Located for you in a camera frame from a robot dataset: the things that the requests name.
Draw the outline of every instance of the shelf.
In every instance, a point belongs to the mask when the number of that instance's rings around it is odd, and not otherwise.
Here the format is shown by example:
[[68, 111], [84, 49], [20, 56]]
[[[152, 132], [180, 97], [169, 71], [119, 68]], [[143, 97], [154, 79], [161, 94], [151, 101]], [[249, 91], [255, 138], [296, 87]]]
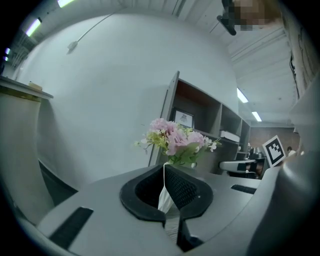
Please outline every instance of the shelf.
[[175, 121], [175, 110], [193, 115], [194, 128], [219, 136], [222, 104], [200, 89], [178, 80], [172, 103], [171, 121]]
[[213, 139], [219, 139], [220, 137], [219, 136], [214, 136], [213, 134], [211, 133], [207, 133], [205, 131], [202, 131], [202, 130], [198, 130], [198, 129], [193, 129], [195, 132], [198, 132], [198, 133], [201, 133], [202, 135], [204, 136], [207, 136], [208, 138], [213, 138]]
[[214, 136], [211, 133], [207, 133], [207, 132], [204, 132], [204, 131], [201, 131], [201, 130], [197, 130], [197, 129], [193, 129], [193, 130], [195, 132], [201, 133], [204, 136], [207, 136], [208, 138], [212, 138], [212, 139], [215, 139], [215, 140], [220, 139], [221, 142], [226, 142], [226, 143], [231, 143], [231, 144], [238, 145], [238, 142], [235, 142], [233, 140], [230, 140], [230, 139], [227, 139], [227, 138], [223, 138], [223, 137], [219, 137], [219, 136]]

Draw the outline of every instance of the white paper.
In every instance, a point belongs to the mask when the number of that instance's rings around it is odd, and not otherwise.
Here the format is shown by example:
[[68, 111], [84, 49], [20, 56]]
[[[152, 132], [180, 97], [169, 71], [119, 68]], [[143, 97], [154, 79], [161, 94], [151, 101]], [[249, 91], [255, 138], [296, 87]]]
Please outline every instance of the white paper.
[[171, 206], [174, 204], [174, 201], [169, 195], [169, 192], [167, 191], [166, 184], [165, 184], [165, 165], [168, 165], [168, 164], [169, 163], [166, 162], [163, 165], [163, 188], [161, 190], [161, 193], [159, 196], [159, 203], [158, 203], [158, 210], [164, 212], [165, 214], [169, 211]]

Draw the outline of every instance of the gray surface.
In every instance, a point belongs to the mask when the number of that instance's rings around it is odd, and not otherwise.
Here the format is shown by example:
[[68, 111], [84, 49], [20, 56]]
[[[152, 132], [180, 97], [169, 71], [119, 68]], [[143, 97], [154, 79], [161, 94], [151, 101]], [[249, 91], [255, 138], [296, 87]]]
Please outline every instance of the gray surface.
[[261, 183], [258, 179], [200, 173], [194, 170], [186, 172], [206, 182], [213, 191], [213, 201], [205, 213], [201, 217], [186, 220], [190, 233], [202, 241], [209, 240], [228, 226], [253, 197], [252, 194], [231, 189], [233, 185], [256, 189]]
[[305, 152], [320, 151], [320, 73], [295, 104], [290, 119], [299, 132]]
[[250, 137], [250, 126], [244, 120], [242, 120], [241, 136], [240, 136], [240, 143], [239, 143], [239, 144], [241, 144], [240, 151], [242, 151], [242, 152], [248, 151], [249, 137]]
[[76, 192], [75, 189], [68, 188], [62, 180], [58, 177], [54, 178], [54, 174], [50, 173], [46, 167], [39, 162], [42, 177], [45, 183], [46, 188], [49, 191], [49, 194], [53, 200], [54, 206], [57, 206], [73, 196]]
[[[164, 103], [163, 103], [162, 110], [161, 110], [160, 117], [165, 120], [168, 120], [168, 121], [170, 119], [170, 114], [171, 114], [172, 106], [174, 103], [174, 98], [176, 95], [179, 74], [180, 74], [180, 71], [177, 71], [174, 74], [174, 76], [168, 86], [168, 90], [166, 91]], [[149, 166], [154, 166], [154, 165], [158, 164], [160, 161], [161, 155], [162, 154], [161, 154], [159, 148], [157, 148], [153, 145], [150, 160], [149, 160]]]
[[43, 92], [42, 90], [38, 90], [35, 88], [32, 88], [26, 84], [17, 82], [15, 80], [9, 79], [7, 77], [4, 77], [2, 75], [0, 75], [0, 85], [7, 87], [7, 88], [11, 88], [23, 93], [27, 93], [27, 94], [31, 94], [40, 98], [44, 98], [44, 99], [52, 99], [53, 96], [49, 93]]
[[[53, 209], [41, 221], [39, 230], [50, 236], [77, 207], [83, 206], [94, 212], [71, 244], [69, 250], [73, 253], [91, 256], [182, 254], [174, 244], [179, 220], [176, 208], [167, 213], [164, 229], [161, 223], [135, 218], [120, 202], [122, 185], [150, 169], [152, 166], [94, 182]], [[182, 166], [178, 169], [206, 182], [213, 190], [213, 201], [206, 212], [186, 220], [191, 235], [205, 241], [187, 254], [245, 255], [268, 208], [280, 168], [267, 170], [263, 180], [201, 173]], [[257, 190], [252, 195], [231, 189], [235, 184]]]
[[222, 106], [220, 130], [228, 131], [237, 136], [241, 135], [242, 118], [230, 110], [227, 106]]
[[246, 255], [254, 233], [270, 204], [279, 170], [280, 167], [268, 169], [256, 192], [236, 218], [203, 245], [185, 254], [189, 256]]
[[222, 103], [217, 101], [215, 106], [209, 107], [207, 111], [207, 118], [209, 119], [208, 130], [213, 136], [219, 137], [220, 126], [221, 126], [221, 115], [222, 115]]
[[94, 182], [56, 208], [38, 228], [50, 236], [78, 207], [94, 212], [80, 231], [69, 251], [78, 255], [178, 255], [182, 251], [167, 235], [160, 222], [139, 220], [122, 205], [119, 193], [129, 180], [153, 167], [134, 170]]

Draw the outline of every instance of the white flower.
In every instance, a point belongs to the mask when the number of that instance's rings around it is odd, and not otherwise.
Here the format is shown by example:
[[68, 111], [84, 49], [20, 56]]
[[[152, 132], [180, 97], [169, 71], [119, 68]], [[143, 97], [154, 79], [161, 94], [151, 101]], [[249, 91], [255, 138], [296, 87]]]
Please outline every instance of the white flower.
[[217, 143], [213, 142], [211, 146], [209, 146], [210, 151], [213, 152], [217, 148]]
[[209, 139], [208, 137], [204, 137], [204, 142], [207, 143], [207, 144], [211, 144], [212, 140]]

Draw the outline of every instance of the ceiling light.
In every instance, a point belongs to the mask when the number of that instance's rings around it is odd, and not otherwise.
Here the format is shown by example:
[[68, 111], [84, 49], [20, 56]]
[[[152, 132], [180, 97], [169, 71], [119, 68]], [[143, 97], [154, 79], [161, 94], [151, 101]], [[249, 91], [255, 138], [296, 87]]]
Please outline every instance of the ceiling light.
[[74, 0], [58, 0], [58, 5], [62, 8]]
[[39, 27], [39, 25], [41, 24], [41, 21], [37, 18], [32, 24], [31, 26], [28, 28], [28, 30], [25, 32], [26, 35], [28, 37], [30, 37], [32, 35], [32, 33], [37, 29], [37, 27]]
[[244, 96], [244, 94], [239, 90], [239, 88], [236, 89], [236, 92], [238, 94], [238, 98], [240, 99], [240, 101], [242, 101], [242, 103], [249, 102], [249, 100], [246, 98], [246, 96]]
[[255, 119], [258, 121], [258, 122], [262, 122], [260, 116], [258, 115], [257, 112], [252, 112], [252, 115], [254, 115]]

